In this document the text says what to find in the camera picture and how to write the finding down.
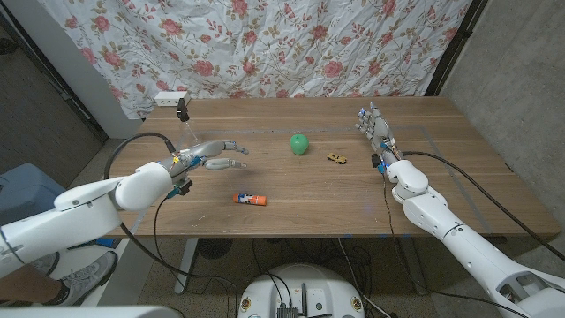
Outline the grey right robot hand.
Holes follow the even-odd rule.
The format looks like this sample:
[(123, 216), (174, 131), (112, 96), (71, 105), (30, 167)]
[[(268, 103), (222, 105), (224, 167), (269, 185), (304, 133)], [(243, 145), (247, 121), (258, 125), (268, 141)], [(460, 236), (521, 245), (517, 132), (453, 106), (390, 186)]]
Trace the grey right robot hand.
[(374, 153), (385, 167), (401, 160), (394, 134), (374, 102), (370, 102), (369, 108), (360, 109), (355, 127), (369, 139)]

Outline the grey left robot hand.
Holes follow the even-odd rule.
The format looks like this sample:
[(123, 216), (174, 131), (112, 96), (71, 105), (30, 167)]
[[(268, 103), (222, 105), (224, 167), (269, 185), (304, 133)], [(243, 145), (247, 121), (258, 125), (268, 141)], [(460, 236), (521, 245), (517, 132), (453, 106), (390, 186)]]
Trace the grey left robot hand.
[(181, 150), (178, 161), (169, 168), (172, 178), (184, 176), (188, 171), (203, 166), (207, 170), (245, 168), (246, 164), (230, 158), (218, 158), (223, 151), (233, 150), (248, 155), (249, 150), (231, 140), (206, 141), (196, 146)]

